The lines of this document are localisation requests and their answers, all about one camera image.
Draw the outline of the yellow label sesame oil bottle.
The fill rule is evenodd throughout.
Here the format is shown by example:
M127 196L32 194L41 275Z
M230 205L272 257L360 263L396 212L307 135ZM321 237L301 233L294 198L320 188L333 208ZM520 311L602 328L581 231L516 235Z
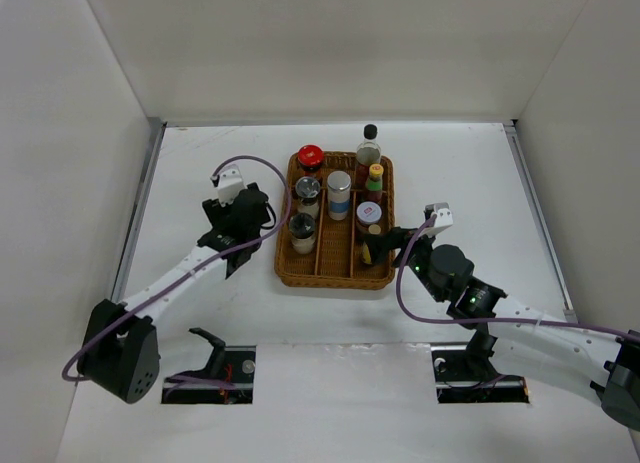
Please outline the yellow label sesame oil bottle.
M382 229L378 224L372 224L362 232L361 260L364 264L373 266L381 254L379 237Z

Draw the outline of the white lid red label jar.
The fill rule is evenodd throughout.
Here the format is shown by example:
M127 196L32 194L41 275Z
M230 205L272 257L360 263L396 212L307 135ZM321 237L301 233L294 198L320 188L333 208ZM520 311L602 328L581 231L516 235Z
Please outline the white lid red label jar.
M382 209L378 203L363 201L356 207L356 229L360 235L364 235L369 227L378 224L382 217Z

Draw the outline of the clear glass shaker jar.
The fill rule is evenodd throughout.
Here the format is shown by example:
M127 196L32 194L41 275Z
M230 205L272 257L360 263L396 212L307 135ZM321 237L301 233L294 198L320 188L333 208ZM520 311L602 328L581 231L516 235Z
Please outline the clear glass shaker jar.
M297 213L289 221L288 225L291 245L301 255L312 252L316 241L316 222L307 213Z

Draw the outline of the green label chili sauce bottle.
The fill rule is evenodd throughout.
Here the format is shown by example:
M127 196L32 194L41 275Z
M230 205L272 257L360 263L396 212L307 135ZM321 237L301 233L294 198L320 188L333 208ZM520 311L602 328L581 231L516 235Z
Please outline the green label chili sauce bottle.
M368 176L364 184L361 200L380 203L383 196L384 167L380 163L369 166Z

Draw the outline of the clear salt grinder black top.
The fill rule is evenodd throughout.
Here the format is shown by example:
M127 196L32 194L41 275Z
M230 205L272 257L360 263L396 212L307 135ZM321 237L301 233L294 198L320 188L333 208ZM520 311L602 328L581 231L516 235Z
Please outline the clear salt grinder black top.
M320 182L312 176L303 176L295 184L297 212L304 213L316 220L320 212Z

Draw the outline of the silver lid white pepper jar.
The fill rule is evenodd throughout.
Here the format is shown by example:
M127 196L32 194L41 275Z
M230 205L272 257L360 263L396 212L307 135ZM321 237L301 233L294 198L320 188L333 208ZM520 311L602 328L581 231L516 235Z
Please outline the silver lid white pepper jar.
M327 178L327 200L329 217L342 221L350 208L351 177L345 171L337 170Z

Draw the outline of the tall dark soy sauce bottle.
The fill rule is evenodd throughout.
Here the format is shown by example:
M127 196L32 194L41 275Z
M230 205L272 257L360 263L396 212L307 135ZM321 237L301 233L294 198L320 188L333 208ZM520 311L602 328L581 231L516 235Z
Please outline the tall dark soy sauce bottle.
M379 163L382 152L377 143L378 127L375 124L367 124L363 129L363 141L356 149L356 166L354 187L364 187L369 175L371 165Z

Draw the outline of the red lid chili sauce jar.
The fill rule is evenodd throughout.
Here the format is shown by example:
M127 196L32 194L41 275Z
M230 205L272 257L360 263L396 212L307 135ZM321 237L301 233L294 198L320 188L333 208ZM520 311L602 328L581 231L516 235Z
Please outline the red lid chili sauce jar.
M317 177L324 164L324 152L317 145L304 145L298 150L297 162L305 176Z

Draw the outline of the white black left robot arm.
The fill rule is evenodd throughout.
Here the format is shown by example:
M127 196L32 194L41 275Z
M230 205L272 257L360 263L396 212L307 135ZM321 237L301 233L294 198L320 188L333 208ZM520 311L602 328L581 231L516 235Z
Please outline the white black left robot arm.
M105 299L94 307L83 345L67 370L127 404L149 392L160 375L158 323L163 314L229 279L276 226L269 198L255 183L219 189L203 208L211 228L174 268L122 302Z

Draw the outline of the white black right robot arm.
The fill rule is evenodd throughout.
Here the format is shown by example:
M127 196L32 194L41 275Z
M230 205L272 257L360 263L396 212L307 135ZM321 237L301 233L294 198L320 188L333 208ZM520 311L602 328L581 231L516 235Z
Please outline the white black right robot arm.
M522 376L569 391L599 406L617 423L639 428L639 334L551 320L474 275L461 249L438 245L428 233L396 227L364 239L368 259L390 252L429 295L444 302L446 324L472 331L464 367L483 379L493 372Z

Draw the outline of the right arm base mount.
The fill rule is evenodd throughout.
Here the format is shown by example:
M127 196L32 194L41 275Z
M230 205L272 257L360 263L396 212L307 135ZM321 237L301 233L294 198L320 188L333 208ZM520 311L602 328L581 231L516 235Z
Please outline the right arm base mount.
M467 343L431 346L441 404L529 403L523 377L500 374L489 362L495 338L476 333Z

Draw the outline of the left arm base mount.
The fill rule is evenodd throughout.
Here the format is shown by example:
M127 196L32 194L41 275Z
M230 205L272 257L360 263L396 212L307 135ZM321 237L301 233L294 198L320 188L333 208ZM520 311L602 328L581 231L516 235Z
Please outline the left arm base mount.
M257 348L228 345L199 328L161 350L164 405L249 405L253 402Z

